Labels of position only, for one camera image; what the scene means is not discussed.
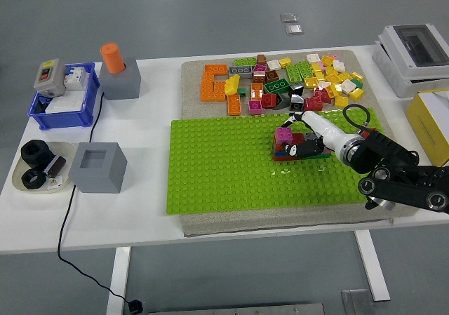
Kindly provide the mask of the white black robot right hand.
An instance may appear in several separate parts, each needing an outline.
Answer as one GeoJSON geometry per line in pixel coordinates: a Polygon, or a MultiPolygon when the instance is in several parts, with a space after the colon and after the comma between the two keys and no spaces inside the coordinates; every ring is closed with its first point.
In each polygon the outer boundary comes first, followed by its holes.
{"type": "Polygon", "coordinates": [[[296,121],[304,122],[315,134],[321,136],[323,138],[323,144],[328,149],[333,150],[338,159],[347,165],[350,160],[349,151],[355,146],[360,145],[363,139],[358,134],[345,133],[335,124],[312,111],[292,113],[281,127],[289,127],[296,121]]]}

